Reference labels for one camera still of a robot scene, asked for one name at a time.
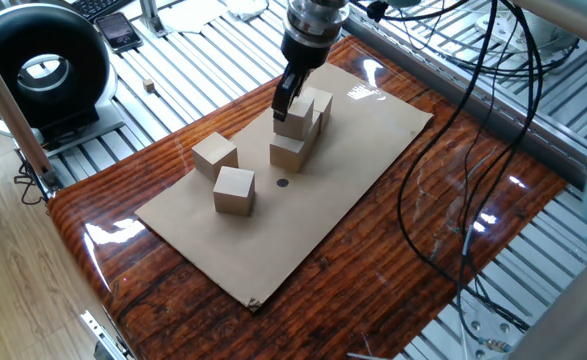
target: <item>small wooden cube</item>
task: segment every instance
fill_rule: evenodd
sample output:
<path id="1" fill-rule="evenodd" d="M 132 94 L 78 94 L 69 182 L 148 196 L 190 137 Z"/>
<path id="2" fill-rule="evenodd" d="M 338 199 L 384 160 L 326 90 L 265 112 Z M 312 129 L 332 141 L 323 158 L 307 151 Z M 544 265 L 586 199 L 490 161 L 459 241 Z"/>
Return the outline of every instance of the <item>small wooden cube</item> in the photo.
<path id="1" fill-rule="evenodd" d="M 215 211 L 249 216 L 255 198 L 255 172 L 222 166 L 213 188 Z"/>
<path id="2" fill-rule="evenodd" d="M 299 172 L 320 132 L 320 113 L 314 112 L 311 128 L 303 141 L 277 135 L 269 146 L 271 165 L 290 172 Z"/>
<path id="3" fill-rule="evenodd" d="M 320 132 L 324 130 L 331 117 L 331 105 L 333 105 L 333 94 L 324 90 L 308 87 L 302 96 L 312 97 L 314 101 L 313 111 L 320 113 Z"/>
<path id="4" fill-rule="evenodd" d="M 300 96 L 293 100 L 284 121 L 273 119 L 273 132 L 295 140 L 304 140 L 313 119 L 313 98 Z"/>
<path id="5" fill-rule="evenodd" d="M 191 151 L 195 168 L 211 181 L 217 180 L 222 166 L 238 167 L 237 147 L 218 133 L 209 135 Z"/>
<path id="6" fill-rule="evenodd" d="M 153 79 L 146 79 L 144 80 L 144 90 L 148 93 L 152 93 L 155 90 L 155 83 Z"/>

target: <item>metal pole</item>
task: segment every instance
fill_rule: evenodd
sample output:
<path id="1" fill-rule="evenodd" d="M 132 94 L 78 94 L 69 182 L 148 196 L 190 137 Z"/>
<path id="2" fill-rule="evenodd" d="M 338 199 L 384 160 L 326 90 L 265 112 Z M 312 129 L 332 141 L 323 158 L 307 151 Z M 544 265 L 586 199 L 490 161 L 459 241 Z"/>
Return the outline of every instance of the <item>metal pole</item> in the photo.
<path id="1" fill-rule="evenodd" d="M 9 130 L 11 135 L 17 141 L 20 150 L 33 167 L 35 173 L 47 184 L 47 186 L 57 185 L 57 177 L 44 154 L 44 150 L 35 139 L 29 124 L 24 118 L 24 114 L 15 102 L 13 95 L 0 76 L 0 117 Z"/>
<path id="2" fill-rule="evenodd" d="M 140 0 L 140 6 L 142 7 L 142 24 L 157 37 L 167 35 L 169 32 L 162 24 L 155 0 Z"/>

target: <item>stacked wooden blocks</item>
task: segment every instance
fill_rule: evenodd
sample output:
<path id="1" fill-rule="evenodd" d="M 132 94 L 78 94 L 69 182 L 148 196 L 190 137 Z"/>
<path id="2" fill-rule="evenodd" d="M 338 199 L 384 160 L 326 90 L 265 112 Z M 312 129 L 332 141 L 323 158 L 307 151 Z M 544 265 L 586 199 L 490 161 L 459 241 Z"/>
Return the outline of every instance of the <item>stacked wooden blocks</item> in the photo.
<path id="1" fill-rule="evenodd" d="M 307 88 L 293 101 L 284 121 L 273 119 L 271 165 L 290 172 L 300 171 L 329 121 L 332 103 L 331 93 Z"/>
<path id="2" fill-rule="evenodd" d="M 213 133 L 191 151 L 195 168 L 215 183 L 215 211 L 249 216 L 255 198 L 255 172 L 238 169 L 237 147 Z"/>

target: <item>wooden tabletop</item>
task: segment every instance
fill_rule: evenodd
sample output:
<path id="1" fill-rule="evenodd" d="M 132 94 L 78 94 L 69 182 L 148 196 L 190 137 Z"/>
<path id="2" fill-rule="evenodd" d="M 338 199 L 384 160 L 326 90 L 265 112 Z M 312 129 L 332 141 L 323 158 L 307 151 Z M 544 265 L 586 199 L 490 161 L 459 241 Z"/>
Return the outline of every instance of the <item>wooden tabletop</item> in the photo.
<path id="1" fill-rule="evenodd" d="M 51 199 L 63 241 L 139 359 L 345 358 L 368 354 L 362 334 L 375 356 L 392 358 L 454 297 L 454 284 L 407 246 L 396 203 L 408 165 L 455 106 L 353 37 L 337 44 L 329 61 L 434 118 L 256 313 L 133 212 L 184 176 L 184 164 L 193 169 L 193 145 L 213 131 L 232 137 L 270 106 L 277 80 Z M 464 154 L 478 128 L 461 115 L 420 163 L 403 198 L 418 246 L 452 274 L 462 244 L 456 224 Z M 469 157 L 472 184 L 504 147 L 496 137 L 480 136 Z M 518 154 L 483 209 L 496 221 L 477 226 L 483 230 L 472 248 L 477 266 L 490 262 L 564 186 Z"/>

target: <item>brown paper mat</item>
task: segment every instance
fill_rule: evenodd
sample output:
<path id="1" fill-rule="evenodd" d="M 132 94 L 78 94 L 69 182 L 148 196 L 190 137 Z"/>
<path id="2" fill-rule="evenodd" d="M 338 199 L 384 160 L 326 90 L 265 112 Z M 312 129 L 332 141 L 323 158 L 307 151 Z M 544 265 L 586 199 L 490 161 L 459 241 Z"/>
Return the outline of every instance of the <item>brown paper mat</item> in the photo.
<path id="1" fill-rule="evenodd" d="M 420 133 L 431 114 L 330 64 L 306 82 L 333 93 L 328 126 L 300 173 L 269 164 L 268 109 L 232 141 L 255 171 L 251 217 L 218 214 L 214 184 L 191 171 L 136 214 L 242 304 L 273 294 Z M 289 180 L 285 188 L 278 179 Z"/>

